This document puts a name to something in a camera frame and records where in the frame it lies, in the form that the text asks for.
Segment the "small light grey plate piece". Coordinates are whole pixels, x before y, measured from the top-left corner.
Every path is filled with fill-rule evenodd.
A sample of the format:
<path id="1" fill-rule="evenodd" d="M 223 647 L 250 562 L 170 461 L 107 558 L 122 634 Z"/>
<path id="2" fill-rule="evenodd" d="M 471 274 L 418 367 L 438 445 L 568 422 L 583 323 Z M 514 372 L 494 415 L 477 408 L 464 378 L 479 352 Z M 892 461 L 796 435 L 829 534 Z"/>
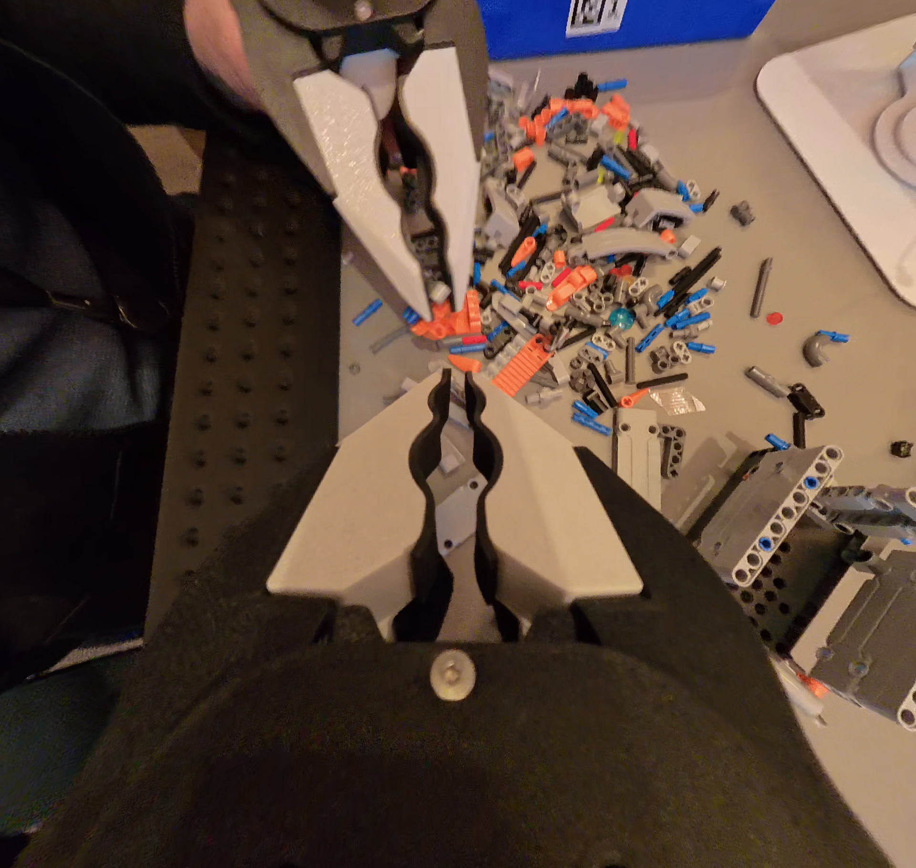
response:
<path id="1" fill-rule="evenodd" d="M 427 478 L 434 501 L 438 549 L 446 558 L 475 535 L 478 496 L 487 479 L 477 469 L 468 439 L 441 436 L 440 461 Z"/>

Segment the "black perforated mat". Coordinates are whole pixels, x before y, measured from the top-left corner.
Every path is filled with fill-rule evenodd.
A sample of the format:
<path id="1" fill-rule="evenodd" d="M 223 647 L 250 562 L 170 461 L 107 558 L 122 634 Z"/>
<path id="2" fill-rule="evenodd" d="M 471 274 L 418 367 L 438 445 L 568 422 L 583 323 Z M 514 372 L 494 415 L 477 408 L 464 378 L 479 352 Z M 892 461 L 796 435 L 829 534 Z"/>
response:
<path id="1" fill-rule="evenodd" d="M 146 634 L 338 438 L 342 224 L 284 144 L 208 134 Z"/>

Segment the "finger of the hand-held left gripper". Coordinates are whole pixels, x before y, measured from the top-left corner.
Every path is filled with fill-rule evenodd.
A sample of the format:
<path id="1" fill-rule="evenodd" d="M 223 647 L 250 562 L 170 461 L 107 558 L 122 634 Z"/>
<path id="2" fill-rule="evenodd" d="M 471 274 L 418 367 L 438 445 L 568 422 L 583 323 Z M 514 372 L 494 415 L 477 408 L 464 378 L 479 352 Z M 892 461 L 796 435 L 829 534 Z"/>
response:
<path id="1" fill-rule="evenodd" d="M 438 239 L 442 281 L 452 300 L 464 300 L 472 277 L 480 144 L 456 46 L 418 54 L 398 80 L 398 105 L 418 146 L 419 189 Z"/>
<path id="2" fill-rule="evenodd" d="M 330 173 L 336 210 L 393 288 L 430 320 L 420 264 L 378 164 L 380 127 L 370 94 L 331 71 L 297 78 L 294 92 Z"/>

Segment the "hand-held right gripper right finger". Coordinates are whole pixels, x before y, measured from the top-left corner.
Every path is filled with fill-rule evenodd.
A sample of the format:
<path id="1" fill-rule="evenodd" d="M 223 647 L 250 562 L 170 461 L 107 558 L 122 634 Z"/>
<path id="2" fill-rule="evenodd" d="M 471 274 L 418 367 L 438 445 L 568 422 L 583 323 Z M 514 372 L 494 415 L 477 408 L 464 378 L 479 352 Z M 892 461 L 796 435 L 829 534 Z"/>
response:
<path id="1" fill-rule="evenodd" d="M 502 640 L 582 599 L 637 597 L 638 574 L 576 448 L 492 382 L 465 374 L 475 577 Z"/>

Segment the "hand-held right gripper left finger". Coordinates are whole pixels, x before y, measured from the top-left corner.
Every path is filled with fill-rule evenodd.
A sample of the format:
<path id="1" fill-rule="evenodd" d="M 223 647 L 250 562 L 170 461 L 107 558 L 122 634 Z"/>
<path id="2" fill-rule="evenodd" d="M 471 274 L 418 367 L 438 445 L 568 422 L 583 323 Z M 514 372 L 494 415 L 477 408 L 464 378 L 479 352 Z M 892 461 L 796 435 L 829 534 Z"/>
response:
<path id="1" fill-rule="evenodd" d="M 387 640 L 435 640 L 451 601 L 428 479 L 441 462 L 441 371 L 338 446 L 269 576 L 269 591 L 362 606 Z"/>

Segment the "person's left hand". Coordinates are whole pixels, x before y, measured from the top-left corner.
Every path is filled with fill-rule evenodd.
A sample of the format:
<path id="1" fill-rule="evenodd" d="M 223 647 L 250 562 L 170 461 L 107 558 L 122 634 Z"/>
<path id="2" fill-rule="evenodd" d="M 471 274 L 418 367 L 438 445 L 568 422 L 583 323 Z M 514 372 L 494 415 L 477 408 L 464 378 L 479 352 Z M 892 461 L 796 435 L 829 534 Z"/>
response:
<path id="1" fill-rule="evenodd" d="M 235 107 L 262 113 L 230 0 L 184 0 L 183 19 L 194 60 L 208 82 Z"/>

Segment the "white booklet stand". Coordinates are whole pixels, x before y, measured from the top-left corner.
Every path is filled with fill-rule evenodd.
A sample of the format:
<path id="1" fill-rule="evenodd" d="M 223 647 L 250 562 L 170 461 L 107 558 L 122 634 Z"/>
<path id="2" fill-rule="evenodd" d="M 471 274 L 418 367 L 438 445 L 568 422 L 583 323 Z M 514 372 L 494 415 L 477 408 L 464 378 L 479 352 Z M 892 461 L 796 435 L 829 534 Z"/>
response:
<path id="1" fill-rule="evenodd" d="M 757 94 L 890 289 L 915 305 L 915 15 L 787 53 Z"/>

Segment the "pile of small building pieces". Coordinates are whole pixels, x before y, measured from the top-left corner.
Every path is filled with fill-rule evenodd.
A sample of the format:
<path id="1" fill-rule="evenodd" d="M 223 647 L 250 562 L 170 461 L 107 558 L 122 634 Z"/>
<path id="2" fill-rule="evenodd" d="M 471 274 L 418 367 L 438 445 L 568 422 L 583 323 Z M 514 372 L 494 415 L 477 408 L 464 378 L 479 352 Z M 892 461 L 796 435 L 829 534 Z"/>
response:
<path id="1" fill-rule="evenodd" d="M 692 180 L 668 173 L 619 93 L 596 102 L 616 89 L 582 73 L 526 111 L 515 86 L 491 75 L 463 306 L 452 310 L 437 283 L 431 320 L 405 310 L 398 331 L 441 348 L 432 370 L 345 435 L 408 448 L 423 426 L 462 427 L 483 471 L 487 452 L 569 453 L 541 417 L 569 398 L 571 424 L 602 440 L 634 437 L 633 416 L 648 412 L 650 448 L 679 460 L 681 431 L 654 412 L 687 411 L 685 368 L 716 350 L 700 336 L 723 286 L 713 273 L 722 250 L 661 267 L 695 254 L 689 225 L 717 193 L 702 199 Z"/>

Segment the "wide light grey panel piece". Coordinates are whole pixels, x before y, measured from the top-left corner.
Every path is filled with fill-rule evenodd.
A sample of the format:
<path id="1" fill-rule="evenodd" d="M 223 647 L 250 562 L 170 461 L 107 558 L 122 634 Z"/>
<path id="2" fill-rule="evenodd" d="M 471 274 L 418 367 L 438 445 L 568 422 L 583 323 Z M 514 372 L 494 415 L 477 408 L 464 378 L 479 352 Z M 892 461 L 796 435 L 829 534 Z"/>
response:
<path id="1" fill-rule="evenodd" d="M 662 487 L 679 479 L 686 430 L 658 422 L 654 411 L 618 408 L 614 413 L 613 467 L 617 476 L 656 511 Z"/>

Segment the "person's left forearm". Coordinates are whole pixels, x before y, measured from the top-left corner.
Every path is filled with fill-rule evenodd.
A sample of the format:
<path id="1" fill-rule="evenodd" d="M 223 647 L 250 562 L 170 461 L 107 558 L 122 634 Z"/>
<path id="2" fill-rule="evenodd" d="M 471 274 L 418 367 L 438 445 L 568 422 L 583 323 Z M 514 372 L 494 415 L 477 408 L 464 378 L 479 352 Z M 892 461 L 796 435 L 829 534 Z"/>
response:
<path id="1" fill-rule="evenodd" d="M 1 0 L 2 41 L 130 125 L 228 127 L 235 113 L 191 51 L 185 0 Z"/>

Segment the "grey building kit robot assembly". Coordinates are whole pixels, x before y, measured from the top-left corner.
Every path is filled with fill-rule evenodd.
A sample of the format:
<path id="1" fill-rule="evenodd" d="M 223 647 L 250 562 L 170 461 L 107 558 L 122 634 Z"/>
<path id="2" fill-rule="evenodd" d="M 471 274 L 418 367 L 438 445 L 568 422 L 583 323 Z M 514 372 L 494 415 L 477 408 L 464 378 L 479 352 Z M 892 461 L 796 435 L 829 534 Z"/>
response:
<path id="1" fill-rule="evenodd" d="M 689 539 L 799 710 L 820 720 L 832 694 L 914 735 L 914 486 L 841 485 L 838 446 L 768 441 Z"/>

